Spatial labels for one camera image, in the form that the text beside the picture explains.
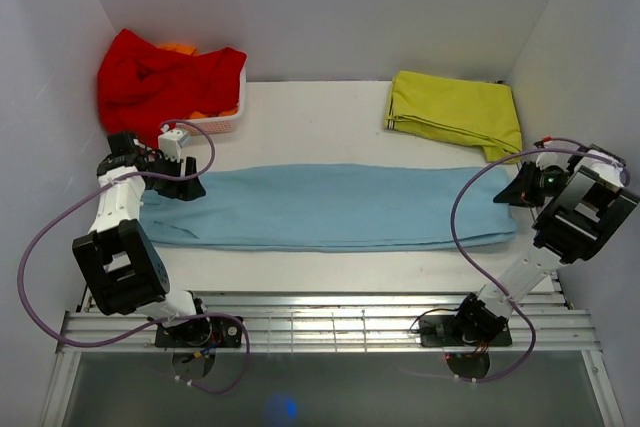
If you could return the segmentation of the light blue trousers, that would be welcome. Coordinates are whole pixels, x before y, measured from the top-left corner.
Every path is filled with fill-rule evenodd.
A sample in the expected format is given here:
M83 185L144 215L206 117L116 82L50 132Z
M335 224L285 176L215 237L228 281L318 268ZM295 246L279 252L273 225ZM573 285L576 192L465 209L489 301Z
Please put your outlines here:
M297 164L211 172L204 197L143 197L140 222L158 244L219 250L393 252L481 246L514 238L493 198L510 182L496 168L416 169Z

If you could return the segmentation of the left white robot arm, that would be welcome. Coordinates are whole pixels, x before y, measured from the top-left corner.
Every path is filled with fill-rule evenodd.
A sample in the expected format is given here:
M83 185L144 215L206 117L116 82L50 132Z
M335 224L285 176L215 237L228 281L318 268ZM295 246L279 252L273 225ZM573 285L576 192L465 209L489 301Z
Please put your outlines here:
M174 128L151 148L132 132L110 135L110 152L97 167L102 191L96 217L89 232L73 241L72 252L102 314L142 314L159 321L177 344L199 347L211 340L212 323L198 297L171 288L139 221L148 190L181 201L205 196L195 158L182 155L188 139L188 131Z

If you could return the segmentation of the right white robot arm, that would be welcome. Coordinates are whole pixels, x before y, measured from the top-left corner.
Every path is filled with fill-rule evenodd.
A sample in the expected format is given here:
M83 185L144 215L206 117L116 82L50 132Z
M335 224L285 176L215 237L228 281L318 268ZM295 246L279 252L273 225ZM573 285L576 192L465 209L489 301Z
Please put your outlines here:
M559 142L546 137L521 153L517 176L494 197L496 204L538 209L533 241L463 300L451 319L457 341L489 345L507 331L522 299L560 268L593 258L638 206L625 160L595 144Z

